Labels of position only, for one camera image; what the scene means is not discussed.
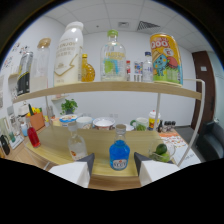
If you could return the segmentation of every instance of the ceiling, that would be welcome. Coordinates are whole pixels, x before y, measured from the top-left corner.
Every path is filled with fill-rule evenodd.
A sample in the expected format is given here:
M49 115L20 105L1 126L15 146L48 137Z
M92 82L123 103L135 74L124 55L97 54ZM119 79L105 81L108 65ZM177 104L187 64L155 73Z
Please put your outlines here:
M141 32L149 35L164 32L190 52L214 52L208 41L190 22L177 12L151 0L72 0L50 10L45 16L67 26L74 21L84 24L83 35L109 29ZM140 21L153 28L138 30ZM127 22L128 27L118 26Z

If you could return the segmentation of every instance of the plastic bottle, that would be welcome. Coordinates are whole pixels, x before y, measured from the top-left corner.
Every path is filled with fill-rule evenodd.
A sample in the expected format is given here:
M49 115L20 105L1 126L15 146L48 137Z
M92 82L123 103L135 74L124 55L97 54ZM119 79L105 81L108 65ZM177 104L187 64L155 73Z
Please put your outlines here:
M143 82L153 82L151 52L145 52L145 59L143 63Z
M43 38L37 45L37 57L33 60L30 79L30 92L48 88L48 62L50 55L50 38Z
M160 120L160 113L158 114L158 119L157 119L157 126L159 124ZM156 118L156 111L153 110L149 113L149 130L153 130L154 128L154 123L155 123L155 118Z
M118 31L109 30L107 36L108 43L101 49L101 81L126 81L126 51L117 41Z
M54 66L54 86L81 82L83 24L69 23L60 38Z
M142 81L142 70L143 70L143 62L141 62L141 59L138 58L135 62L134 62L134 68L135 68L135 81L136 82L141 82Z
M82 82L92 82L95 79L95 70L87 63L87 54L82 55Z
M85 140L77 134L76 121L68 123L68 130L71 132L71 137L68 139L68 148L72 159L76 161L88 156Z
M127 69L127 81L131 81L131 66L130 66L130 60L126 61L126 69Z
M30 142L32 144L32 146L34 148L37 148L40 146L40 140L38 138L37 132L36 130L32 127L31 123L30 123L30 118L26 118L26 122L28 124L28 130L27 130L27 134L28 137L30 139Z
M116 135L114 144L109 149L110 166L114 170L123 170L128 165L130 148L125 140L126 126L123 124L116 125Z

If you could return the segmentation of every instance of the cardboard box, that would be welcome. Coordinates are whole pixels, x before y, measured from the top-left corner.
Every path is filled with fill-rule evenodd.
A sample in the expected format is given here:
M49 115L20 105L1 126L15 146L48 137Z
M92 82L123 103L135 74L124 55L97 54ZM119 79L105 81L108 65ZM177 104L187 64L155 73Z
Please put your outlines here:
M38 131L39 129L41 129L42 127L45 126L44 124L44 117L43 117L43 113L40 112L38 114L35 114L33 116L30 116L30 123L32 125L32 127Z

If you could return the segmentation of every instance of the wooden shelf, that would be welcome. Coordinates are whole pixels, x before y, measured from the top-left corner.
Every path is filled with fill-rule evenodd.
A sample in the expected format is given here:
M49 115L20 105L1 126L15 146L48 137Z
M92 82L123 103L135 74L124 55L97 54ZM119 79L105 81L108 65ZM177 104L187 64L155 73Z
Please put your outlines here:
M164 93L171 95L178 95L184 97L190 97L197 100L201 100L202 95L199 92L184 89L167 84L159 83L143 83L143 82L91 82L91 83L76 83L65 86L57 86L48 88L33 93L27 93L19 96L13 103L21 102L24 100L56 95L60 93L77 93L77 92L97 92L97 91L131 91L131 92L152 92L152 93Z
M130 147L128 166L117 172L111 169L109 163L109 148L114 143L115 130L78 129L78 134L84 138L88 154L94 153L92 174L113 177L137 177L134 152L148 157L150 142L160 139L156 131L127 131L126 141ZM33 148L31 143L27 142L26 147L51 163L68 164L74 162L67 145L69 136L67 128L49 126L38 135L41 146Z
M64 99L64 98L67 97L67 96L69 96L69 95L61 96L61 97L59 97L59 98L55 97L55 98L52 98L51 100L52 100L52 101L57 101L57 100L60 100L60 99Z

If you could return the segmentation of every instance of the ceiling vent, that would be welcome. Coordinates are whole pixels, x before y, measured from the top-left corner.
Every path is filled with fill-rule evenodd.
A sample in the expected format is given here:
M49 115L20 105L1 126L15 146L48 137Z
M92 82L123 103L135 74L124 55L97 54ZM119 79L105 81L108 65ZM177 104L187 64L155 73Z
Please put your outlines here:
M120 28L128 28L129 27L129 23L128 22L119 22L118 23L118 27L120 27Z
M138 24L137 32L153 34L153 33L160 32L160 30L161 30L161 26L140 21Z

